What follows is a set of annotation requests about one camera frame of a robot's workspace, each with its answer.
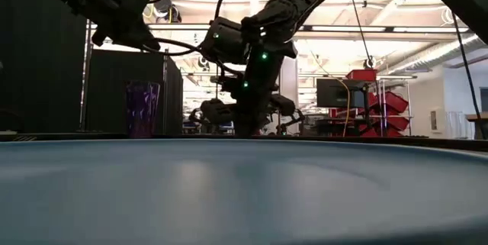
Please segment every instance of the blue table surface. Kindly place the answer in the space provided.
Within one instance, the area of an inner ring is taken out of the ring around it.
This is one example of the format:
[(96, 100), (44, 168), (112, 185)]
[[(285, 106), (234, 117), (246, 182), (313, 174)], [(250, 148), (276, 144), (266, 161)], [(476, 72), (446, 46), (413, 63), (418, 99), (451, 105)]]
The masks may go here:
[(0, 244), (280, 244), (488, 226), (488, 159), (271, 140), (0, 143)]

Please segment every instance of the purple plastic cup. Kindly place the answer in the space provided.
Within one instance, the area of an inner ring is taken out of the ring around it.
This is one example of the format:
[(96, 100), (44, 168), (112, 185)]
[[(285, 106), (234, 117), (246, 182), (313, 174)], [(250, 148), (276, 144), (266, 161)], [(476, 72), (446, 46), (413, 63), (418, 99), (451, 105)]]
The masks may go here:
[(156, 128), (160, 85), (154, 82), (126, 83), (127, 133), (129, 138), (151, 138)]

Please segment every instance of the ceiling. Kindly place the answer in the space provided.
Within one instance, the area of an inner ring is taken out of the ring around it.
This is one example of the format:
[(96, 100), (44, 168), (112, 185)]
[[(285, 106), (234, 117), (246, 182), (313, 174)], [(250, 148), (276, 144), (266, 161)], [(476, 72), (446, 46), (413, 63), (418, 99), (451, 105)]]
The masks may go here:
[[(217, 0), (172, 0), (181, 15), (182, 24), (208, 24), (214, 18)], [(245, 16), (253, 15), (261, 10), (267, 0), (224, 0), (220, 16), (231, 21), (240, 22)], [(396, 26), (396, 27), (452, 27), (450, 10), (441, 0), (355, 0), (358, 17), (363, 27)], [(352, 0), (326, 0), (308, 18), (308, 25), (357, 26), (358, 18)], [(148, 24), (167, 24), (164, 20), (157, 21), (151, 15), (146, 18)], [(189, 44), (199, 44), (206, 34), (205, 29), (199, 31), (153, 31), (157, 37), (171, 38)], [(331, 73), (346, 73), (351, 69), (362, 68), (367, 58), (364, 42), (359, 32), (322, 32), (297, 33), (295, 44), (299, 52), (298, 67), (300, 73), (320, 73), (323, 67)], [(436, 43), (456, 40), (454, 33), (431, 34), (417, 32), (408, 33), (365, 33), (365, 44), (368, 52), (378, 64), (394, 66)], [(105, 49), (130, 50), (129, 48), (105, 44)], [(164, 46), (171, 51), (184, 50), (180, 47)], [(185, 107), (199, 107), (200, 102), (215, 96), (214, 84), (210, 83), (209, 75), (216, 72), (210, 65), (210, 71), (203, 72), (197, 54), (175, 57), (175, 62), (183, 73), (195, 73), (185, 78)], [(313, 87), (313, 78), (300, 78), (299, 87)], [(228, 95), (221, 97), (232, 101)], [(300, 106), (310, 107), (315, 101), (313, 93), (300, 95)]]

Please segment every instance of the purple cup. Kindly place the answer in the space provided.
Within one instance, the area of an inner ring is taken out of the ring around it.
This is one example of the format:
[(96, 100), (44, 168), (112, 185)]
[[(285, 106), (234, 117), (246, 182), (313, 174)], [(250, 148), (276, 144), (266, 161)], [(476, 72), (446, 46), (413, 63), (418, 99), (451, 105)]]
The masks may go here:
[(127, 133), (129, 138), (151, 138), (156, 128), (159, 90), (154, 82), (126, 82)]

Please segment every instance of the ductwork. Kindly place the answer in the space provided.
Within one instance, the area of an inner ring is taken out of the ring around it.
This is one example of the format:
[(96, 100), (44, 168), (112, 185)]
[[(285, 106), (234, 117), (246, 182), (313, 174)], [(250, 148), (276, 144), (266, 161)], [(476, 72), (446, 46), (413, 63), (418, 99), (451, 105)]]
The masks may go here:
[[(486, 44), (477, 35), (470, 35), (463, 37), (463, 46), (464, 51), (469, 53), (485, 47)], [(386, 69), (380, 74), (400, 74), (407, 70), (429, 69), (460, 55), (461, 46), (457, 40), (450, 43), (436, 44), (427, 50), (406, 58), (404, 61), (396, 64), (394, 68)]]

